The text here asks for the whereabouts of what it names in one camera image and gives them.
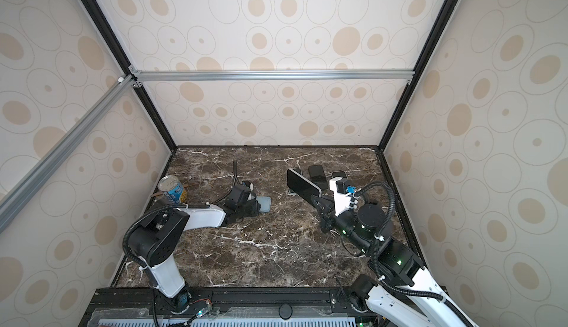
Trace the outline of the black phone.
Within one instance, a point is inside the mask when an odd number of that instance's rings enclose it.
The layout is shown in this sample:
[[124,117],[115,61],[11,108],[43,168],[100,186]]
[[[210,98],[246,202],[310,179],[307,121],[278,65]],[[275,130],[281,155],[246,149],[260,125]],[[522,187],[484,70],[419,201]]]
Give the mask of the black phone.
[[288,170],[286,172],[286,183],[288,189],[301,197],[308,204],[312,205],[311,195],[321,196],[322,190],[315,185],[313,182],[309,181],[304,176],[302,178],[291,178],[288,176]]

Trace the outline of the black phone case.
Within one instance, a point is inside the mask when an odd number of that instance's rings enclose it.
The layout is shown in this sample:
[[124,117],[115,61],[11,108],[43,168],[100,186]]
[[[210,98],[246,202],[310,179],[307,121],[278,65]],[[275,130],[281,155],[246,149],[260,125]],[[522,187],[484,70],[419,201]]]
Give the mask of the black phone case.
[[327,190],[329,188],[328,180],[321,164],[309,166],[309,176],[311,182],[317,185],[321,190]]

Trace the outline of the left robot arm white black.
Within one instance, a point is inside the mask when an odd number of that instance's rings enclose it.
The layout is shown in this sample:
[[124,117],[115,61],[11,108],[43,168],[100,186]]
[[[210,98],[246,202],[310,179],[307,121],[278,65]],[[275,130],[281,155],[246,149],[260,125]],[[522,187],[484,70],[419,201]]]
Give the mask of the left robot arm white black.
[[122,238],[125,256],[146,275],[153,295],[177,313],[189,306],[191,298],[176,258],[182,252],[180,245],[189,243],[190,235],[200,240],[206,231],[235,226],[261,214],[254,185],[238,178],[237,161],[232,162],[232,175],[232,186],[217,200],[204,204],[179,200],[157,206],[134,221]]

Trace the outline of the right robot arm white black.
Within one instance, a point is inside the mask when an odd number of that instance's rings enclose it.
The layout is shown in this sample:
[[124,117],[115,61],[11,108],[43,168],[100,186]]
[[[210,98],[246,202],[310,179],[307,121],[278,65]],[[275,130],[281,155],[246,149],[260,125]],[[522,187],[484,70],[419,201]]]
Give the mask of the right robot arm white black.
[[372,311],[396,326],[474,326],[434,280],[422,259],[392,236],[396,197],[385,182],[358,190],[348,179],[330,182],[333,196],[307,190],[323,232],[335,231],[369,259],[375,278],[361,275],[350,288],[357,311]]

